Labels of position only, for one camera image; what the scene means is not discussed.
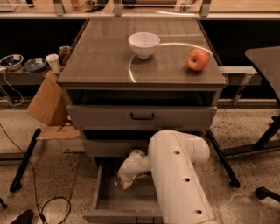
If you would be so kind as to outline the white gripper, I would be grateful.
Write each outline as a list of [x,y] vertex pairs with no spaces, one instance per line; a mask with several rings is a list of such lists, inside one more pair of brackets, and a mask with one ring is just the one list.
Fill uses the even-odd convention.
[[123,161],[117,173],[121,180],[122,188],[130,188],[136,181],[139,173],[151,170],[149,157],[141,150],[133,150]]

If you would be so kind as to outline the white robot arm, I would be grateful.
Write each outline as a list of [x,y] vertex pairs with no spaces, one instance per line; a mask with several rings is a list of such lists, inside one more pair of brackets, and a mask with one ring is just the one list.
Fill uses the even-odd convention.
[[210,157],[200,136],[160,130],[152,136],[148,152],[133,150],[117,173],[122,187],[150,172],[164,224],[218,224],[194,167]]

